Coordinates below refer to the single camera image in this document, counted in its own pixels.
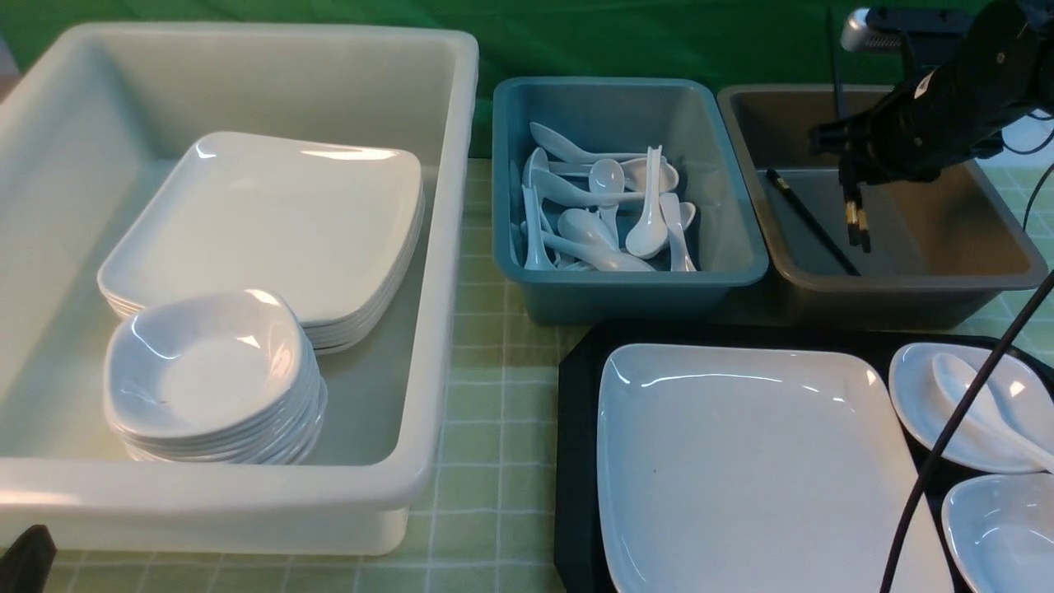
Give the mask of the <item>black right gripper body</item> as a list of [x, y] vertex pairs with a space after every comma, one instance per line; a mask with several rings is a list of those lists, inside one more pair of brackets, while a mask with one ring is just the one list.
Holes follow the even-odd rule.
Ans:
[[1001, 153], [1009, 122], [1008, 50], [961, 50], [872, 108], [814, 125], [809, 150], [835, 156], [844, 184], [932, 183], [950, 166]]

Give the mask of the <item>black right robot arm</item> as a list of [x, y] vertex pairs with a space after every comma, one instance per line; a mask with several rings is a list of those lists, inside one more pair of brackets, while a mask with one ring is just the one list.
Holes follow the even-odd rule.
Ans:
[[844, 50], [900, 53], [904, 78], [872, 108], [809, 131], [852, 184], [930, 183], [950, 166], [1000, 153], [1001, 131], [1052, 111], [1052, 4], [991, 1], [960, 9], [851, 13]]

